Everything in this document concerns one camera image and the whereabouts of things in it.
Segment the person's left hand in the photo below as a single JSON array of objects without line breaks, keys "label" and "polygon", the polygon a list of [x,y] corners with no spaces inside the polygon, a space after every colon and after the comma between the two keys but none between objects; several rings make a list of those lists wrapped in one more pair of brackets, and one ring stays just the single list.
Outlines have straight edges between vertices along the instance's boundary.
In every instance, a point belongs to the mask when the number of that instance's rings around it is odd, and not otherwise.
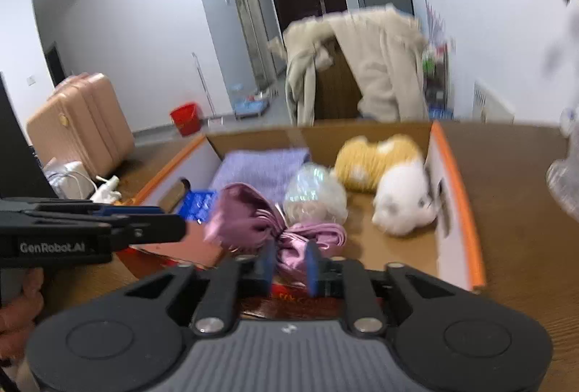
[{"label": "person's left hand", "polygon": [[44,299],[41,288],[43,269],[29,269],[22,283],[22,292],[1,308],[1,361],[17,362],[25,356],[26,341],[34,329],[34,320],[41,313]]}]

